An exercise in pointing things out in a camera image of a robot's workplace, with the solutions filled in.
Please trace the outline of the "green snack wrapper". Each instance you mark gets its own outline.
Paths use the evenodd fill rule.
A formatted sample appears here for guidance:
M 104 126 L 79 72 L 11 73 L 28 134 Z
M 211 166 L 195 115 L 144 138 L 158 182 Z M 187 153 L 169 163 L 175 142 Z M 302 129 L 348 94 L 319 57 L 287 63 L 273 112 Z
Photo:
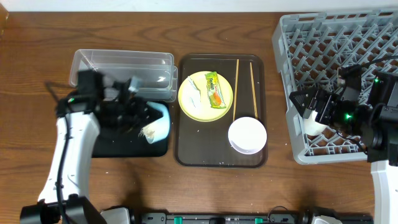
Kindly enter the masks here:
M 207 95 L 210 105 L 214 109 L 226 108 L 223 95 L 220 89 L 220 81 L 216 72 L 205 74 Z

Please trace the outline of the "light blue bowl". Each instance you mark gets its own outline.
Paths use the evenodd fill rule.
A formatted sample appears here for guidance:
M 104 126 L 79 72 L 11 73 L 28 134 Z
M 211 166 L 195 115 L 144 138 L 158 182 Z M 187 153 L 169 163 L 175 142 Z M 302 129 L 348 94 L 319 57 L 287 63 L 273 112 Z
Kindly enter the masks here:
M 147 105 L 161 113 L 161 117 L 141 129 L 141 134 L 146 138 L 149 144 L 164 140 L 170 131 L 170 115 L 168 108 L 161 104 L 148 101 Z

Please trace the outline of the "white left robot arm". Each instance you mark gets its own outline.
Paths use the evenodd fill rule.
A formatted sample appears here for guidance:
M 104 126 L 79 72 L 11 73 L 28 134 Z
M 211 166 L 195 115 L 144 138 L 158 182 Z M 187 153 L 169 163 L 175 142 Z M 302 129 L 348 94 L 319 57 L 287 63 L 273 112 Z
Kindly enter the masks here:
M 21 210 L 20 223 L 132 223 L 126 207 L 99 212 L 89 200 L 90 165 L 101 127 L 138 129 L 153 144 L 170 131 L 168 108 L 136 96 L 139 82 L 114 82 L 119 94 L 105 99 L 104 76 L 78 72 L 76 89 L 57 98 L 57 142 L 47 181 L 35 205 Z

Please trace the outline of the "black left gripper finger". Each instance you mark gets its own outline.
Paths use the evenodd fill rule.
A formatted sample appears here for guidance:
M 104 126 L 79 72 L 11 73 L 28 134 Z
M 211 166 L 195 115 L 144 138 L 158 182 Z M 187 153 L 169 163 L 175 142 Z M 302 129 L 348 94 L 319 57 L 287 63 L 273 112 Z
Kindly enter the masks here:
M 161 117 L 152 122 L 154 122 L 156 124 L 154 139 L 163 139 L 164 138 L 164 118 Z
M 142 117 L 163 117 L 163 112 L 161 110 L 162 104 L 145 101 L 141 105 L 141 116 Z

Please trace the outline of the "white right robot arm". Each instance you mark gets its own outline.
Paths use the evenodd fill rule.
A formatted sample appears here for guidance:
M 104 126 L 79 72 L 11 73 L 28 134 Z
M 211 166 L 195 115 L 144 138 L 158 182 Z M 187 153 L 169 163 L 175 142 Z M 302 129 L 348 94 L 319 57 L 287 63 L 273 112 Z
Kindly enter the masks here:
M 365 153 L 371 163 L 375 223 L 397 223 L 397 74 L 377 71 L 367 103 L 359 104 L 358 98 L 363 69 L 394 58 L 341 68 L 341 93 L 311 87 L 289 95 L 302 118 L 316 113 L 316 123 L 333 128 L 339 136 L 346 134 Z

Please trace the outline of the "white plastic cup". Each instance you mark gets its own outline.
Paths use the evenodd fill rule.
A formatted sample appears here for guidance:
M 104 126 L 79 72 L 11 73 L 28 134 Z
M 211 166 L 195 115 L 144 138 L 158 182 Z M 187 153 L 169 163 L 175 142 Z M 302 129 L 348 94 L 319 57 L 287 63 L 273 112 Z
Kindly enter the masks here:
M 327 125 L 315 121 L 317 114 L 318 113 L 316 111 L 312 111 L 309 118 L 303 119 L 305 134 L 310 136 L 318 136 L 327 128 Z

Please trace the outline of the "white tissue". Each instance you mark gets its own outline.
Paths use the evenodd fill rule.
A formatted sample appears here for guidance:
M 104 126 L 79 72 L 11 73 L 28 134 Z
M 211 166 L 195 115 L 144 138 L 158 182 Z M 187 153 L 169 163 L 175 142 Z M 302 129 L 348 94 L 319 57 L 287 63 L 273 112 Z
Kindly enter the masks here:
M 201 94 L 199 89 L 197 88 L 195 82 L 192 80 L 190 76 L 187 77 L 187 80 L 189 82 L 188 86 L 188 96 L 192 102 L 192 105 L 196 109 L 201 109 Z

